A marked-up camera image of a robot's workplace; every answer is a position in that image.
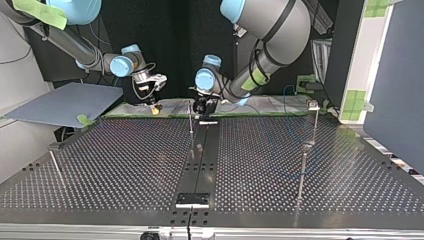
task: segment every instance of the small object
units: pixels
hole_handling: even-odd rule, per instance
[[[247,33],[247,30],[240,27],[237,24],[234,24],[234,35],[238,38],[242,38]]]
[[[158,233],[146,232],[146,233],[143,233],[143,235],[140,236],[140,240],[160,240],[160,236],[159,236]]]
[[[201,126],[218,125],[218,121],[200,121]]]
[[[94,121],[89,119],[86,115],[80,114],[77,116],[78,122],[85,127],[91,126],[94,124]]]
[[[154,116],[159,115],[160,110],[162,110],[162,105],[157,104],[157,105],[152,106],[152,114]]]
[[[367,112],[374,112],[374,105],[365,101],[364,110],[367,111]]]
[[[415,169],[410,169],[410,170],[408,171],[408,173],[409,173],[409,175],[411,175],[411,176],[420,175],[417,171],[415,171]]]
[[[306,103],[308,104],[308,111],[319,111],[320,110],[318,101],[308,100]]]
[[[202,209],[209,208],[208,193],[180,193],[177,198],[177,208]]]

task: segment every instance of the metal bracket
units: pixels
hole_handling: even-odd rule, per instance
[[[395,5],[396,3],[400,3],[403,0],[389,0],[389,5]]]
[[[365,104],[364,104],[364,111],[374,112],[374,105],[372,105],[369,102],[365,102]]]
[[[209,193],[180,193],[176,207],[185,209],[209,208],[209,197]]]

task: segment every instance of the dark background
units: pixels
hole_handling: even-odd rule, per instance
[[[168,77],[162,98],[191,97],[203,57],[223,60],[233,77],[232,24],[220,13],[221,0],[104,0],[102,17],[113,50],[138,43],[147,62]],[[124,87],[131,89],[130,81]]]
[[[337,27],[339,0],[320,0],[320,3]],[[250,43],[252,40],[233,37],[233,26],[221,15],[220,4],[221,0],[103,0],[100,35],[110,41],[111,47],[100,44],[100,48],[104,52],[119,53],[122,47],[139,44],[146,61],[155,62],[155,71],[168,77],[166,87],[160,92],[161,98],[194,97],[194,92],[188,88],[194,86],[194,77],[204,55],[220,56],[222,73],[233,78],[242,70],[238,67],[238,51],[250,52],[255,40],[251,36],[253,42]],[[97,43],[86,26],[81,26],[80,30],[84,37]],[[331,37],[332,33],[320,36],[311,28],[311,40]],[[34,51],[46,81],[53,81],[59,87],[87,77],[74,65],[72,58],[50,43],[41,42],[39,36],[30,39],[32,43],[37,42]],[[257,94],[282,95],[285,86],[296,84],[298,75],[313,74],[311,49],[308,44],[297,61],[276,72],[272,81]],[[109,85],[113,80],[105,78],[100,84]],[[92,73],[85,82],[96,83],[98,79],[99,76]],[[136,101],[130,79],[120,80],[118,86],[123,86],[127,101]]]

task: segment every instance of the yellow object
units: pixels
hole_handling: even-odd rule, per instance
[[[61,30],[65,29],[68,22],[65,11],[37,0],[13,0],[13,7]]]
[[[159,109],[157,109],[156,107],[153,107],[152,108],[152,113],[153,113],[153,115],[158,115],[159,113],[160,113],[160,110]]]

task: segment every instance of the green tape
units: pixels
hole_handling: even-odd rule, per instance
[[[313,94],[314,93],[314,90],[306,90],[305,88],[301,87],[300,86],[301,82],[310,82],[310,83],[316,82],[314,74],[297,76],[297,86],[296,86],[297,93],[306,93],[306,94]]]
[[[94,121],[89,119],[86,115],[81,114],[77,117],[78,122],[84,125],[84,127],[88,127],[94,124]]]
[[[13,0],[13,7],[61,30],[65,29],[68,21],[65,11],[40,3],[38,0]]]
[[[365,10],[366,18],[384,17],[389,7],[389,0],[368,0]]]
[[[365,107],[366,91],[349,90],[343,107],[342,120],[358,121]]]
[[[256,69],[252,73],[252,75],[255,78],[255,81],[259,85],[265,85],[266,84],[266,76],[264,76],[259,69]],[[258,85],[256,85],[256,83],[250,77],[249,79],[246,80],[246,82],[243,84],[243,86],[241,88],[245,91],[252,91],[253,89],[255,89],[257,87],[258,87]]]

